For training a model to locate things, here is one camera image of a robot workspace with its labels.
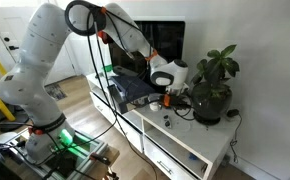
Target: white cabinet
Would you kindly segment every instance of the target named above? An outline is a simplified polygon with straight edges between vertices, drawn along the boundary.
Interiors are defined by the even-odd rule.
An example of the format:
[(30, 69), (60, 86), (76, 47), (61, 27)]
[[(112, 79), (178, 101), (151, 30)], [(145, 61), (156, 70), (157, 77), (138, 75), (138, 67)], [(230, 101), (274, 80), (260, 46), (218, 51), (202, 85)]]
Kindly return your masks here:
[[(87, 80), (95, 107), (109, 122), (114, 123), (112, 110), (104, 100), (105, 96), (109, 97), (108, 89), (105, 89), (105, 94), (101, 91), (95, 74), (88, 75)], [(103, 87), (107, 87), (104, 77), (99, 80)], [(170, 117), (172, 129), (164, 126), (165, 115)], [(172, 110), (153, 112), (147, 106), (125, 114), (117, 112), (117, 118), (130, 143), (169, 178), (177, 180), (211, 179), (239, 123), (222, 120), (219, 124), (206, 128), (196, 121), (184, 121)], [(118, 123), (114, 127), (122, 133)]]

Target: television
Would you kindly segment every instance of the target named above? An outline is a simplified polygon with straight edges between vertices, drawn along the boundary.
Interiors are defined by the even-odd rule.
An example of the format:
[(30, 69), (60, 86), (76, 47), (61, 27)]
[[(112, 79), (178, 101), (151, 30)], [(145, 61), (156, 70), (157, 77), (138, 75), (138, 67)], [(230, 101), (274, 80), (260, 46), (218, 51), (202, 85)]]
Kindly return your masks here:
[[(151, 46), (168, 63), (175, 59), (182, 59), (185, 33), (184, 21), (135, 21), (135, 23)], [(115, 43), (109, 43), (109, 52), (114, 73), (137, 76), (146, 72), (143, 80), (157, 92), (165, 92), (165, 87), (158, 87), (150, 82), (148, 65), (141, 53), (133, 52), (135, 59), (133, 60)]]

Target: black plant pot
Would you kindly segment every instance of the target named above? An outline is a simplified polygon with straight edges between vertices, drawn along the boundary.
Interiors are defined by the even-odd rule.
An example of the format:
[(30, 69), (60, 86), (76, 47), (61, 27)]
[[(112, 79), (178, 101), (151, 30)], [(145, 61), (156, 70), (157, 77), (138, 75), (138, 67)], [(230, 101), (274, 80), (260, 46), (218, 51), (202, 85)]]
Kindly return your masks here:
[(191, 94), (194, 117), (204, 125), (215, 125), (219, 123), (221, 115), (226, 113), (232, 102), (232, 91), (227, 90), (221, 97), (211, 97), (202, 90), (201, 83), (194, 86)]

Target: black screen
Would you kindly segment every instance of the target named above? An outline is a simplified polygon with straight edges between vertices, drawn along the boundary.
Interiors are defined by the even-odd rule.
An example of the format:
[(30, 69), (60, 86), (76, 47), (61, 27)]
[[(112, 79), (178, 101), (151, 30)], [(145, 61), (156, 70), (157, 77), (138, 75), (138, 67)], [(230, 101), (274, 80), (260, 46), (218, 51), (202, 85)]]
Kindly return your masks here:
[[(182, 59), (184, 21), (135, 21), (135, 23), (160, 56), (168, 62)], [(116, 74), (120, 75), (120, 72), (117, 71), (119, 67), (133, 71), (135, 75), (146, 69), (146, 61), (139, 52), (132, 53), (135, 57), (133, 60), (115, 43), (110, 43), (109, 49), (113, 71)]]

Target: potted plant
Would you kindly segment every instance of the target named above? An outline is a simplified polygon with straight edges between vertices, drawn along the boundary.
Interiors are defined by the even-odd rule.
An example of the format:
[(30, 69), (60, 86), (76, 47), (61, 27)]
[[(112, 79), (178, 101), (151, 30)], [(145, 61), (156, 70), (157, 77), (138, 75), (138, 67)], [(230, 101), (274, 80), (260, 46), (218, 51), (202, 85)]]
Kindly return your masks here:
[(239, 65), (228, 57), (236, 48), (230, 45), (223, 51), (211, 50), (207, 56), (211, 59), (201, 60), (197, 63), (198, 72), (192, 79), (194, 87), (191, 99), (194, 107), (195, 119), (205, 125), (214, 125), (220, 121), (232, 101), (232, 91), (224, 84), (230, 78), (226, 72), (235, 77), (239, 71)]

